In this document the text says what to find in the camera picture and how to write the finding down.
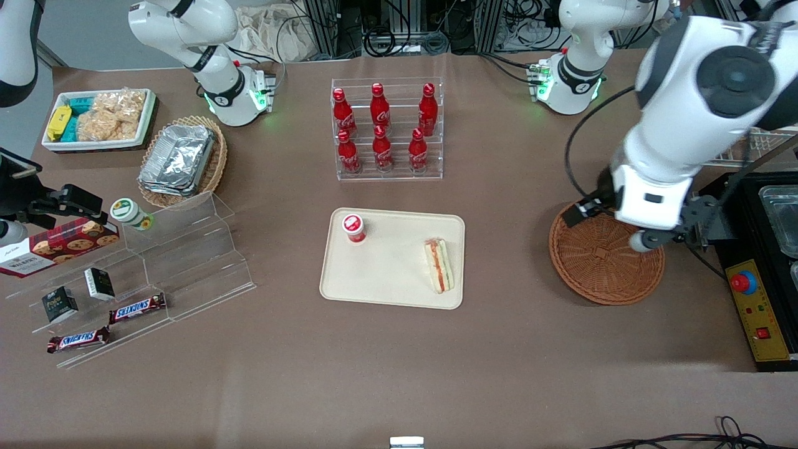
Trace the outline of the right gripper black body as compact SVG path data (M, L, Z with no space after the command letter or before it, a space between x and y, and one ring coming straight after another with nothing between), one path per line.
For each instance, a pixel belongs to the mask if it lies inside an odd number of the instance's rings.
M28 206L44 195L40 181L2 181L1 218L17 221L19 212L27 211Z

